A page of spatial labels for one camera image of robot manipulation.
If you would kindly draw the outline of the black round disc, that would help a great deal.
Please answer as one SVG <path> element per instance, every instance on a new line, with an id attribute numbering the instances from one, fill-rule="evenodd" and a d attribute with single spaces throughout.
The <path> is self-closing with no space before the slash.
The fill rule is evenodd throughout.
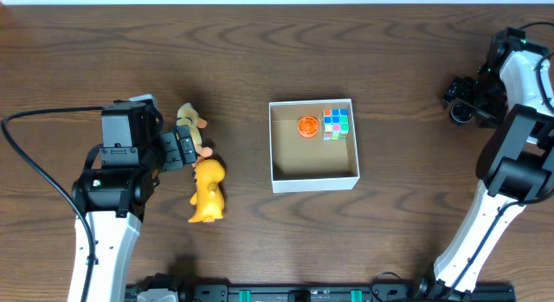
<path id="1" fill-rule="evenodd" d="M 473 118 L 473 109 L 463 104 L 455 104 L 450 108 L 449 118 L 457 125 L 465 125 Z"/>

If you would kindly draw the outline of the yellow plush duck toy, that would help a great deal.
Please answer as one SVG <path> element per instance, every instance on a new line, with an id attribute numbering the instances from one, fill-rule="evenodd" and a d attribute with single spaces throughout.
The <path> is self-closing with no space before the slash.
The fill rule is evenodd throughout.
<path id="1" fill-rule="evenodd" d="M 213 155 L 213 150 L 203 145 L 203 138 L 200 130 L 207 126 L 208 122 L 202 119 L 191 103 L 185 103 L 177 110 L 177 126 L 187 125 L 190 128 L 190 135 L 197 154 L 197 160 L 192 165 L 195 167 L 207 157 Z"/>

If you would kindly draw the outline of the orange round disc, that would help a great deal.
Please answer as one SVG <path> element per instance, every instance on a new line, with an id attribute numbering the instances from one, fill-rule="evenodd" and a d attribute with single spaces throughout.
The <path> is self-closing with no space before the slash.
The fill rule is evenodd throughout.
<path id="1" fill-rule="evenodd" d="M 313 116 L 304 116 L 299 119 L 298 133 L 303 138 L 313 138 L 319 132 L 319 120 Z"/>

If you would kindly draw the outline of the colourful puzzle cube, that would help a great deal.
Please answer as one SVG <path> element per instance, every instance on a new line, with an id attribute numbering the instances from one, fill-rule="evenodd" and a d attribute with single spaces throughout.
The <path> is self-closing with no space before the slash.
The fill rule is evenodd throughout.
<path id="1" fill-rule="evenodd" d="M 350 132 L 349 111 L 345 108 L 324 109 L 323 140 L 344 140 Z"/>

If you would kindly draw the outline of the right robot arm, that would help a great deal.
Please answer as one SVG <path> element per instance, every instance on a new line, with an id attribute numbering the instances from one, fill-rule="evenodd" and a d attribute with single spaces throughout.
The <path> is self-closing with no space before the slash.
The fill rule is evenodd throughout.
<path id="1" fill-rule="evenodd" d="M 481 290 L 481 268 L 510 223 L 532 204 L 553 196 L 553 92 L 545 46 L 530 42 L 524 27 L 506 28 L 491 40 L 475 79 L 456 77 L 443 96 L 457 125 L 472 120 L 493 129 L 475 168 L 477 190 L 447 249 L 422 278 L 422 300 L 489 301 L 499 289 Z"/>

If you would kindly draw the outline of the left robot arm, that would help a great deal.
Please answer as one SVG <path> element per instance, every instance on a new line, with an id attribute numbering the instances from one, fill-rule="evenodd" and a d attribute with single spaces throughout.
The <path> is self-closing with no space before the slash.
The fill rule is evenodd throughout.
<path id="1" fill-rule="evenodd" d="M 163 130 L 156 99 L 115 101 L 101 113 L 102 142 L 87 155 L 72 196 L 76 221 L 71 301 L 121 301 L 145 205 L 161 173 L 197 160 L 190 128 Z"/>

